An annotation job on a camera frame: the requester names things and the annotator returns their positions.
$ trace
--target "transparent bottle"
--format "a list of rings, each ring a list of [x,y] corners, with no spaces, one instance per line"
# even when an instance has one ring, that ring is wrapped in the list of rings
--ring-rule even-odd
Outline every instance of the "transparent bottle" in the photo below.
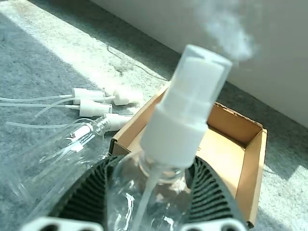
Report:
[[[191,195],[186,171],[232,63],[188,45],[141,138],[109,180],[108,231],[177,231]]]
[[[79,119],[27,152],[13,156],[9,165],[15,169],[18,182],[15,180],[11,189],[22,188],[30,196],[26,201],[29,218],[51,209],[87,169],[103,159],[107,155],[104,133],[119,130],[130,119],[118,114]]]

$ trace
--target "plastic bottle cap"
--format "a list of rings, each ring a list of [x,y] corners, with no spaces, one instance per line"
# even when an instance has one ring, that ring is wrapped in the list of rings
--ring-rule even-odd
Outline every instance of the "plastic bottle cap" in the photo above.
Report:
[[[142,92],[136,92],[131,90],[115,90],[114,91],[115,99],[113,102],[115,105],[127,105],[129,103],[139,103],[143,100]]]
[[[112,104],[98,103],[93,100],[80,100],[80,117],[103,116],[112,113]]]
[[[79,97],[82,99],[102,101],[105,97],[105,93],[101,90],[87,90],[85,88],[73,88],[73,97]],[[79,100],[73,100],[73,104],[79,105]]]
[[[110,128],[107,131],[119,131],[133,116],[128,115],[119,115],[117,113],[108,113],[105,114],[106,119],[108,120]]]
[[[203,48],[186,46],[170,87],[141,138],[145,155],[169,167],[193,164],[208,128],[208,116],[226,80],[226,66],[230,70],[231,65]]]

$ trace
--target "white pump sprayer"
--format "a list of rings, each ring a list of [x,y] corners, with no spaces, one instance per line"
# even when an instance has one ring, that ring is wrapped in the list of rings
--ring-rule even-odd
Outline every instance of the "white pump sprayer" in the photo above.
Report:
[[[217,54],[193,45],[186,47],[171,85],[142,136],[145,155],[168,166],[192,165],[231,67],[229,60]]]

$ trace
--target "gray carpet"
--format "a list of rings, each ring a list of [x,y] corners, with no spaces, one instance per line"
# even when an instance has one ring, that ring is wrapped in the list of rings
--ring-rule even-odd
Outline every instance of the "gray carpet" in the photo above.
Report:
[[[89,1],[0,1],[0,97],[51,96],[69,94],[72,87],[123,84],[144,93],[140,104],[115,108],[132,114],[170,80],[179,57]],[[255,230],[308,230],[308,130],[231,84],[225,85],[219,102],[268,129]],[[14,128],[5,121],[56,125],[78,118],[77,111],[60,108],[34,119],[38,111],[0,107],[3,163],[56,132]],[[112,136],[105,136],[105,148]],[[1,230],[16,230],[28,208],[14,200],[5,181],[0,180],[0,189]]]

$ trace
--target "brown cardboard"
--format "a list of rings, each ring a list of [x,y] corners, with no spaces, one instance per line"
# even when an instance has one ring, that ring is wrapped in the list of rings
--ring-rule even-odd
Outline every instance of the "brown cardboard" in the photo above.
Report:
[[[113,137],[109,150],[111,154],[125,155],[141,149],[139,140],[166,88],[151,98]],[[196,154],[219,174],[248,224],[253,227],[257,216],[267,131],[261,124],[219,103],[215,103],[207,123],[210,129]]]

